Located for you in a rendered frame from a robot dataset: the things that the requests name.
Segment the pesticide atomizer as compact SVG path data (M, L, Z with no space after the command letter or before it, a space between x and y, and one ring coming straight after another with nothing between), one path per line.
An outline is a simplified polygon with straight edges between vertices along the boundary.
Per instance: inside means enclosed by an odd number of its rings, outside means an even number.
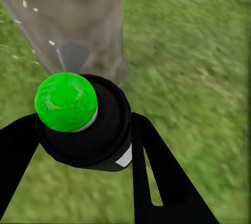
M48 77L35 96L35 130L44 150L63 164L117 172L132 163L130 104L109 79L80 74L89 56L82 44L57 48L64 73Z

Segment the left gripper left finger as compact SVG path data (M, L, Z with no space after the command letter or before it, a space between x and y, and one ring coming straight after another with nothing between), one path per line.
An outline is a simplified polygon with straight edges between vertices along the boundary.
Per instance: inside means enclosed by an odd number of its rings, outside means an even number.
M36 113L0 129L0 220L40 143L35 122Z

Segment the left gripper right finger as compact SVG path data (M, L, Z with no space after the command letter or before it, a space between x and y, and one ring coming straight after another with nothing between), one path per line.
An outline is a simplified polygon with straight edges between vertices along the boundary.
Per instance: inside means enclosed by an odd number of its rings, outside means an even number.
M150 120L131 115L135 224L220 224ZM152 203L143 148L163 206Z

